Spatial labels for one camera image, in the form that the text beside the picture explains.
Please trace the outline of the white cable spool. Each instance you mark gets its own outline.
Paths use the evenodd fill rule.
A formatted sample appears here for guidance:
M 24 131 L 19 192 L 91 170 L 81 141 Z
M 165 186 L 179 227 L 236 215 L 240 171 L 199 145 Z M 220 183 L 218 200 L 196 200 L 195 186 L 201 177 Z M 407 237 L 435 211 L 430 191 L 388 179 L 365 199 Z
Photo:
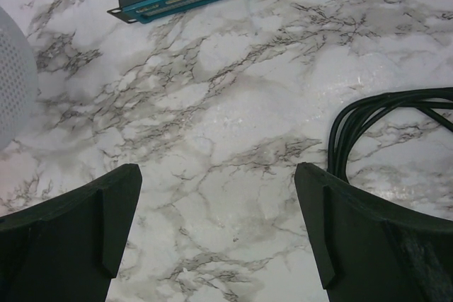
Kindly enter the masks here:
M 14 19 L 1 9 L 1 148 L 24 128 L 38 94 L 32 48 Z

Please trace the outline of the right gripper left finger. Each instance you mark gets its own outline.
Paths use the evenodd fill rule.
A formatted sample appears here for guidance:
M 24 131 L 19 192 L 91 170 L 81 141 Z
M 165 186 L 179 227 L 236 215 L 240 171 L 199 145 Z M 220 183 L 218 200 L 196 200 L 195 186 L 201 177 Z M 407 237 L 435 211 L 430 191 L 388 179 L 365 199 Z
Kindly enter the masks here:
M 142 174 L 124 164 L 1 217 L 2 301 L 105 301 L 139 201 Z

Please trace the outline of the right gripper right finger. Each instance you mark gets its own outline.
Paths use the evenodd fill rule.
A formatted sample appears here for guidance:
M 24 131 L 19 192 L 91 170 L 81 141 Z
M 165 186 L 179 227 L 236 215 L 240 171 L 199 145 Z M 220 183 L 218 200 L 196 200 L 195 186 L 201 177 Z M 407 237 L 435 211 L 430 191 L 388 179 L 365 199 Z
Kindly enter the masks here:
M 311 163 L 294 175 L 330 301 L 451 301 L 452 222 L 343 182 Z

